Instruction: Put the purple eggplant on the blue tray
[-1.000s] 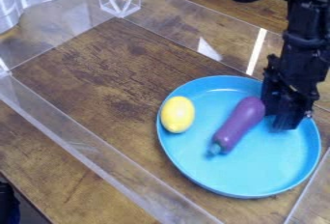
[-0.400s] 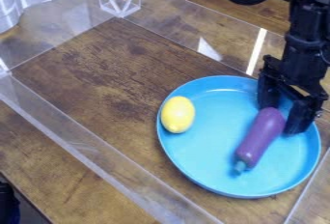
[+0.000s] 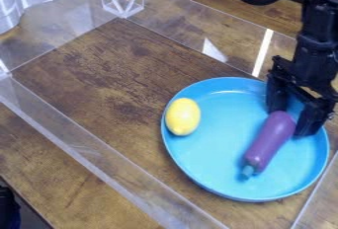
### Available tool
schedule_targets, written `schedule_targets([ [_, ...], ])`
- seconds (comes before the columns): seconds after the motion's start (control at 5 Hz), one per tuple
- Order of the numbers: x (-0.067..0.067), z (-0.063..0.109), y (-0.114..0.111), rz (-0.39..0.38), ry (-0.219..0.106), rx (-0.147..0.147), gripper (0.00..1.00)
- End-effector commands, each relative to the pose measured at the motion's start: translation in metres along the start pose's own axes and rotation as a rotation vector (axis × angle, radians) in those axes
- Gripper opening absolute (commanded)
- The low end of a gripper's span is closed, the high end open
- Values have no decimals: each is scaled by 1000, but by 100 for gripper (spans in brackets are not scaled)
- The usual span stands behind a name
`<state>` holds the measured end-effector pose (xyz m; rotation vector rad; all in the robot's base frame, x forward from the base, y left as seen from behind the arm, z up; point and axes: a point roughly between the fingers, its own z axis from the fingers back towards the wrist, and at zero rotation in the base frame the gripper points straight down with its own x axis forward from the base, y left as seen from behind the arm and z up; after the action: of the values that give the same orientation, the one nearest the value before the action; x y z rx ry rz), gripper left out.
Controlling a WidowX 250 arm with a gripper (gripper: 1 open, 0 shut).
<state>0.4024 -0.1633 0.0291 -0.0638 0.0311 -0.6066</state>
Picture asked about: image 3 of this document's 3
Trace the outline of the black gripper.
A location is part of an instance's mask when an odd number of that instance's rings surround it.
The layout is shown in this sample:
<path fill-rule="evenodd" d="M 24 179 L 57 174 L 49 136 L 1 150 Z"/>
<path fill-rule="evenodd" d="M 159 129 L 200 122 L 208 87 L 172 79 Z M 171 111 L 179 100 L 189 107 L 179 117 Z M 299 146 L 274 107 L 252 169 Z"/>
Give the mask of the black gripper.
<path fill-rule="evenodd" d="M 298 35 L 292 60 L 272 57 L 266 104 L 268 113 L 286 111 L 287 94 L 304 102 L 296 121 L 295 136 L 315 134 L 334 115 L 338 92 L 331 82 L 338 74 L 338 42 Z"/>

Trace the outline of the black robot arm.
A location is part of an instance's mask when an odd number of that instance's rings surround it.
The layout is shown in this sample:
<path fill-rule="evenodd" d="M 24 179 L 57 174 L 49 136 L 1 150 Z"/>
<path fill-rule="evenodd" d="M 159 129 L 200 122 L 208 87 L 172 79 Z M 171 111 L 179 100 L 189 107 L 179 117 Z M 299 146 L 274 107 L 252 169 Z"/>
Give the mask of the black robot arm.
<path fill-rule="evenodd" d="M 291 60 L 274 56 L 268 73 L 268 111 L 287 108 L 290 95 L 303 102 L 294 134 L 316 133 L 334 114 L 338 90 L 338 0 L 302 0 L 302 28 Z"/>

